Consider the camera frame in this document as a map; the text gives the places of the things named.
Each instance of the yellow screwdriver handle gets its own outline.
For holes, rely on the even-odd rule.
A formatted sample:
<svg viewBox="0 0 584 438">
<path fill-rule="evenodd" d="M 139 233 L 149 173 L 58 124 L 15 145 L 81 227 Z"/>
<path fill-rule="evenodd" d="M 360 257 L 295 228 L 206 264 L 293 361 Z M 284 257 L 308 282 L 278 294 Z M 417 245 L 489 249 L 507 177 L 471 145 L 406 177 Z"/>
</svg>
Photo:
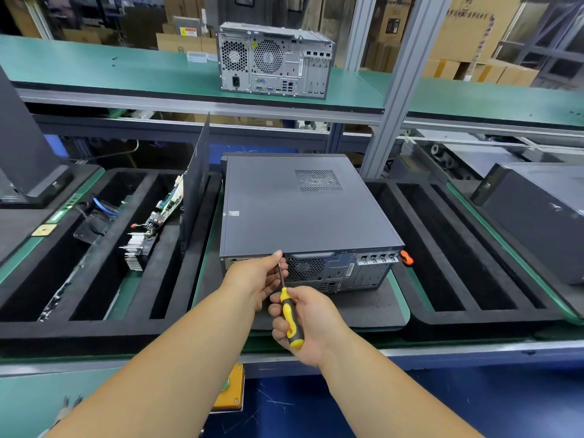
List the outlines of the yellow screwdriver handle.
<svg viewBox="0 0 584 438">
<path fill-rule="evenodd" d="M 282 303 L 282 313 L 284 318 L 289 324 L 288 332 L 286 336 L 288 337 L 288 343 L 292 349 L 300 349 L 304 344 L 304 333 L 302 331 L 302 326 L 298 323 L 298 317 L 296 316 L 296 307 L 294 306 L 294 300 L 288 294 L 286 287 L 282 287 L 282 293 L 280 295 L 280 302 Z"/>
</svg>

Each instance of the forearm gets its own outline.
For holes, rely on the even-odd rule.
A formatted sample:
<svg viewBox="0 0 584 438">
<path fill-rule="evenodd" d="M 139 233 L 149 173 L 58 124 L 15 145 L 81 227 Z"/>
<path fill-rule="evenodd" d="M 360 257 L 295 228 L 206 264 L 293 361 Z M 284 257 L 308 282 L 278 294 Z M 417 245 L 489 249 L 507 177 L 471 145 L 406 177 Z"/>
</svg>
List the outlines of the forearm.
<svg viewBox="0 0 584 438">
<path fill-rule="evenodd" d="M 357 437 L 481 437 L 353 332 L 329 354 L 321 370 Z"/>
<path fill-rule="evenodd" d="M 48 438 L 197 436 L 253 322 L 253 302 L 232 295 L 221 288 L 205 298 L 75 408 Z"/>
</svg>

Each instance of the green workbench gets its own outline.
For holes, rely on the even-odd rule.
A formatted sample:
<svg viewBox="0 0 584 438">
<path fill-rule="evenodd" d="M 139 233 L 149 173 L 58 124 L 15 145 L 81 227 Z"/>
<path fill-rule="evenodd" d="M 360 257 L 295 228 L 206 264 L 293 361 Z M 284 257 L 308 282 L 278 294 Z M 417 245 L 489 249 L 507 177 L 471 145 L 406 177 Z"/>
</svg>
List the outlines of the green workbench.
<svg viewBox="0 0 584 438">
<path fill-rule="evenodd" d="M 222 92 L 217 64 L 185 54 L 0 36 L 0 65 L 16 87 L 381 114 L 391 74 L 331 72 L 326 100 Z M 584 128 L 584 95 L 535 87 L 423 78 L 409 118 Z"/>
</svg>

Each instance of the blue cable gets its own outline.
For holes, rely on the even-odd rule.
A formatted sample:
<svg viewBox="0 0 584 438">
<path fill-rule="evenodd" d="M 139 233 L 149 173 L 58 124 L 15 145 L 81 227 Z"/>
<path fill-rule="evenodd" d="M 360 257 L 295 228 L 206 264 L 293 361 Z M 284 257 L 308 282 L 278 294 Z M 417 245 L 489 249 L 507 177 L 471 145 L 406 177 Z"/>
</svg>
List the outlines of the blue cable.
<svg viewBox="0 0 584 438">
<path fill-rule="evenodd" d="M 113 215 L 114 217 L 117 217 L 117 213 L 115 213 L 115 212 L 112 212 L 112 211 L 110 211 L 110 210 L 106 209 L 106 208 L 105 208 L 105 207 L 104 207 L 104 206 L 103 206 L 103 205 L 102 205 L 102 204 L 99 202 L 99 200 L 98 200 L 97 198 L 93 197 L 93 202 L 95 203 L 95 205 L 96 205 L 97 207 L 99 207 L 99 208 L 100 208 L 102 211 L 104 211 L 104 212 L 105 212 L 105 213 L 107 213 L 108 215 Z"/>
</svg>

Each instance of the orange clip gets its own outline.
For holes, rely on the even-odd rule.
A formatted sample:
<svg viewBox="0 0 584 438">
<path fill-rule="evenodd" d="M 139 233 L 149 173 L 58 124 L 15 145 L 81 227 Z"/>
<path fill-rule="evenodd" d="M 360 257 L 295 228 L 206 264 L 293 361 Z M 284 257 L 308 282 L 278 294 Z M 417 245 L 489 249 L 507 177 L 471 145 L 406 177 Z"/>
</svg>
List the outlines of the orange clip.
<svg viewBox="0 0 584 438">
<path fill-rule="evenodd" d="M 399 256 L 402 257 L 402 263 L 406 266 L 411 267 L 413 265 L 413 258 L 405 250 L 399 252 Z"/>
</svg>

